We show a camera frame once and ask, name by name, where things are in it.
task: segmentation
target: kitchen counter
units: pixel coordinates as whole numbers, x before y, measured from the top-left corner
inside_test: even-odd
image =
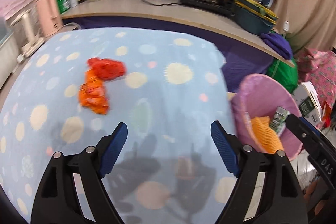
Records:
[[[155,4],[178,3],[179,0],[150,0]],[[255,47],[291,67],[285,60],[266,45],[258,36],[243,30],[232,20],[204,10],[182,5],[153,6],[141,0],[86,1],[62,14],[62,19],[89,16],[124,16],[169,21],[215,32]]]

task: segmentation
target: orange cloth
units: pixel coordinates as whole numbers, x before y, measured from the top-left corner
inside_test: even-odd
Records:
[[[87,60],[88,65],[94,73],[102,80],[113,80],[126,73],[124,63],[108,58],[99,59],[97,57]]]
[[[267,153],[284,150],[278,135],[269,127],[269,117],[255,117],[251,119],[251,125],[254,135]]]
[[[89,107],[94,113],[106,114],[109,101],[103,80],[112,80],[126,73],[124,63],[108,58],[97,57],[87,60],[91,68],[85,73],[85,83],[80,86],[78,100],[84,107]]]
[[[78,100],[82,106],[89,107],[97,114],[106,114],[109,110],[103,81],[95,75],[93,70],[85,73],[85,84],[80,86]]]

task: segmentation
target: pink wrapped package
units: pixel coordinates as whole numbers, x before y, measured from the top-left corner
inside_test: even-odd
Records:
[[[304,49],[296,58],[299,82],[310,81],[320,105],[324,101],[332,108],[336,98],[336,55],[332,51]]]
[[[252,74],[240,83],[237,94],[231,100],[237,137],[243,144],[249,144],[259,152],[266,153],[255,137],[250,119],[254,117],[273,117],[278,106],[300,117],[301,113],[289,92],[267,75]],[[280,140],[289,160],[301,151],[302,143],[287,128]]]

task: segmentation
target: beige curtain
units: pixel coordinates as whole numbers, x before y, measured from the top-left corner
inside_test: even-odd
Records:
[[[286,38],[294,53],[304,47],[322,51],[336,47],[336,0],[275,0],[271,9],[279,17],[279,33],[284,21],[289,22]]]

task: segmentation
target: white box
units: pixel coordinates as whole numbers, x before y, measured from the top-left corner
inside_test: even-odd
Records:
[[[311,82],[300,83],[292,96],[302,116],[308,122],[316,126],[322,121],[322,108],[317,97],[317,92]]]

